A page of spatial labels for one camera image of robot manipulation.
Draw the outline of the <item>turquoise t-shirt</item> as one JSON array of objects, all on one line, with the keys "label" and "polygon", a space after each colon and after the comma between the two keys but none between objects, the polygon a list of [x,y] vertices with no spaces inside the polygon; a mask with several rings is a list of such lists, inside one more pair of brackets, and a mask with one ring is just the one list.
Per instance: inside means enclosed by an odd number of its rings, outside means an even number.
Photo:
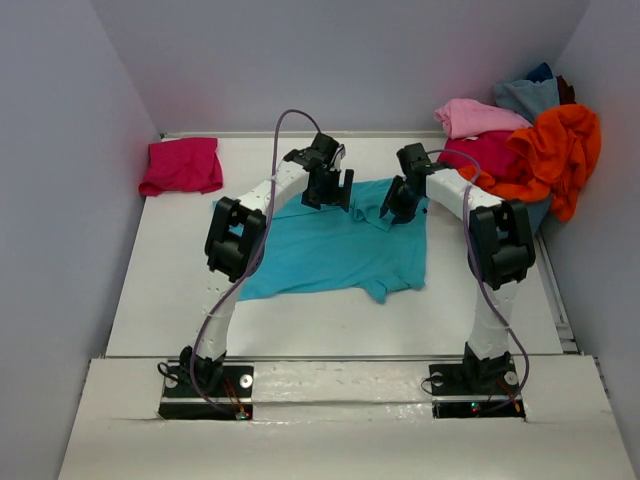
[{"label": "turquoise t-shirt", "polygon": [[390,293],[420,290],[426,277],[428,201],[416,216],[395,225],[379,216],[390,179],[353,185],[347,212],[301,204],[299,195],[277,211],[258,271],[239,299],[361,288],[383,304]]}]

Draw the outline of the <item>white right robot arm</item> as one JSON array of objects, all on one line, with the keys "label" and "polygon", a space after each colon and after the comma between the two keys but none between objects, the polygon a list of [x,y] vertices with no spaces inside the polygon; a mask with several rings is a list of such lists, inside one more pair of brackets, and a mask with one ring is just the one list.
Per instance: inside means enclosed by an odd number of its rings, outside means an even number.
[{"label": "white right robot arm", "polygon": [[395,224],[408,224],[419,203],[434,201],[463,223],[468,265],[478,290],[471,334],[458,363],[432,365],[427,378],[434,395],[487,395],[499,383],[518,393],[527,380],[516,372],[510,348],[523,346],[510,323],[513,302],[534,265],[536,253],[528,210],[520,200],[506,200],[477,184],[483,172],[468,154],[472,174],[434,162],[420,143],[401,148],[401,175],[393,178],[380,207]]}]

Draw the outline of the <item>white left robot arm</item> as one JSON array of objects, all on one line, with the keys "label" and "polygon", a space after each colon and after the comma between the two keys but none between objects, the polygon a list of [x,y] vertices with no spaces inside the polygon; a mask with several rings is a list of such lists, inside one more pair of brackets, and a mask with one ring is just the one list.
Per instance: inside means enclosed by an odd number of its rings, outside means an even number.
[{"label": "white left robot arm", "polygon": [[295,196],[316,210],[349,210],[354,171],[340,168],[345,153],[343,144],[318,133],[310,146],[276,161],[271,176],[252,190],[216,202],[204,246],[214,304],[180,354],[180,369],[199,396],[210,397],[220,386],[231,317],[243,284],[263,259],[275,213]]}]

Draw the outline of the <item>magenta t-shirt in pile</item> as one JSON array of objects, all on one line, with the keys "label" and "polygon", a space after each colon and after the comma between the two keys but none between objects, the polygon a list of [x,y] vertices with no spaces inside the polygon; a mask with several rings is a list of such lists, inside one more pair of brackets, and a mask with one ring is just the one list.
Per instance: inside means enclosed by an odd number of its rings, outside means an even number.
[{"label": "magenta t-shirt in pile", "polygon": [[477,161],[483,173],[505,177],[516,166],[518,158],[506,145],[511,135],[511,131],[488,131],[474,137],[448,139],[445,152],[439,154],[437,161],[456,169],[471,166],[472,162],[460,155],[464,153]]}]

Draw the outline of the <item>pink t-shirt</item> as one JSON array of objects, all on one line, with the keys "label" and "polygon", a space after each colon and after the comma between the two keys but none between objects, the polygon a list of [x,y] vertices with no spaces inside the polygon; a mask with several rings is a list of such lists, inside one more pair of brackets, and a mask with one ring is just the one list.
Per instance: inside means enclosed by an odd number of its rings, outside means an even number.
[{"label": "pink t-shirt", "polygon": [[457,98],[436,109],[434,119],[450,139],[474,137],[490,131],[516,131],[532,124],[521,115],[477,100]]}]

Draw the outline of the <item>slate blue t-shirt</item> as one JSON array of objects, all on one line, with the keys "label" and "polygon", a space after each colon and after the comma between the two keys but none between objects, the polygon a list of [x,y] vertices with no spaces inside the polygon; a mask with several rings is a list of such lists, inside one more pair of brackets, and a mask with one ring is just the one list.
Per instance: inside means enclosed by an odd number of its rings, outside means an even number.
[{"label": "slate blue t-shirt", "polygon": [[551,201],[552,197],[548,196],[544,200],[526,203],[526,209],[532,235],[535,235],[537,233],[543,219],[550,209]]}]

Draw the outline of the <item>folded magenta t-shirt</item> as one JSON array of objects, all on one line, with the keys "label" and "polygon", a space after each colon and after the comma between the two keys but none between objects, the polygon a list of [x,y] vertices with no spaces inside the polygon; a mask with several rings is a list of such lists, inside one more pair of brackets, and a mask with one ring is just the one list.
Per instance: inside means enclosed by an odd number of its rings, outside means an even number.
[{"label": "folded magenta t-shirt", "polygon": [[218,140],[189,137],[149,145],[149,165],[138,186],[142,196],[165,192],[207,194],[224,186]]}]

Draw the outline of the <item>orange t-shirt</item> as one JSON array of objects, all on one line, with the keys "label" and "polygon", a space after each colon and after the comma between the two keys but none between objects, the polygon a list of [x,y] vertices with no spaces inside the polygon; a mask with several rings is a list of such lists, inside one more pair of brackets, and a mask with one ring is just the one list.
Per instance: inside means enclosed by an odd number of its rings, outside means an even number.
[{"label": "orange t-shirt", "polygon": [[497,154],[474,153],[481,168],[476,185],[506,200],[549,198],[551,213],[567,222],[595,170],[601,145],[597,114],[585,105],[561,105],[539,115],[531,128],[511,133]]}]

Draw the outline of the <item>grey-blue t-shirt at back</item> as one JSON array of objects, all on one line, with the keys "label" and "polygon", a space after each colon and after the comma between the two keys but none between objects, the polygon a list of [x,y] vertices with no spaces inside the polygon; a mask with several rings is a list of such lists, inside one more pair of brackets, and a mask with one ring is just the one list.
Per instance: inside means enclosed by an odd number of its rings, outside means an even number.
[{"label": "grey-blue t-shirt at back", "polygon": [[560,105],[557,80],[542,82],[515,80],[494,86],[493,96],[498,107],[511,110],[533,124],[537,117]]}]

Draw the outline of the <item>dark blue t-shirt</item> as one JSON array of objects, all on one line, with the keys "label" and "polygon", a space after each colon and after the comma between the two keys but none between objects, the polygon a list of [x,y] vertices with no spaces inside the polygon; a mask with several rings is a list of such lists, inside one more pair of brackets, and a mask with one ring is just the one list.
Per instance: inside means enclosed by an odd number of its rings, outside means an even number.
[{"label": "dark blue t-shirt", "polygon": [[551,67],[546,62],[542,62],[529,71],[525,76],[525,79],[533,83],[541,83],[554,79],[554,75]]}]

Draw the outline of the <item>maroon t-shirt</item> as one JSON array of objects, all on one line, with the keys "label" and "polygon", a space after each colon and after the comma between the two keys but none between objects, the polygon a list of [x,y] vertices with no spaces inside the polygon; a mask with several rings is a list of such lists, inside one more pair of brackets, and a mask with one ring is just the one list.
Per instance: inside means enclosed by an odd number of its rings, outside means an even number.
[{"label": "maroon t-shirt", "polygon": [[559,104],[576,104],[576,93],[574,87],[570,85],[562,76],[557,76],[556,82]]}]

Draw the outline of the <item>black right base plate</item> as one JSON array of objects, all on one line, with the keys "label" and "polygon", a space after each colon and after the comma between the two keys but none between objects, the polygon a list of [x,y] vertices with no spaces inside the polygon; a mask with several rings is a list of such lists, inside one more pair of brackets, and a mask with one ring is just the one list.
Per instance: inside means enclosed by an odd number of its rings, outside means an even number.
[{"label": "black right base plate", "polygon": [[463,377],[461,364],[440,363],[429,366],[422,380],[422,390],[430,396],[435,419],[525,419],[522,397],[515,393],[520,387],[515,367],[504,373],[492,374],[480,385],[472,385]]}]

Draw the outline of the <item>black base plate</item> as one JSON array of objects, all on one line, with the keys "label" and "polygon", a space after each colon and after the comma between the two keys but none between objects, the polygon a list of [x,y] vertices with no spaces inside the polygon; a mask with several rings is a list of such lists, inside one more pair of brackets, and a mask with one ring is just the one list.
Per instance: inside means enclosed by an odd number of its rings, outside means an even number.
[{"label": "black base plate", "polygon": [[192,386],[188,373],[178,362],[159,362],[163,377],[157,413],[164,420],[250,421],[253,418],[254,366],[225,364],[212,389]]},{"label": "black base plate", "polygon": [[440,363],[429,366],[422,380],[422,390],[430,396],[435,419],[525,419],[522,397],[515,393],[520,387],[515,367],[504,373],[492,374],[480,385],[472,385],[463,377],[461,364]]}]

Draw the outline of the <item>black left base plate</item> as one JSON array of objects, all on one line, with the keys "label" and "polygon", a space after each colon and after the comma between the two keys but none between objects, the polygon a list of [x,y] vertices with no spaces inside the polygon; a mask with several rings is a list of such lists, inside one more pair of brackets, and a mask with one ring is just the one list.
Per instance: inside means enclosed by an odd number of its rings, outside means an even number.
[{"label": "black left base plate", "polygon": [[254,366],[225,364],[212,389],[192,386],[188,373],[178,362],[159,362],[163,377],[157,413],[164,420],[250,421],[253,418]]}]

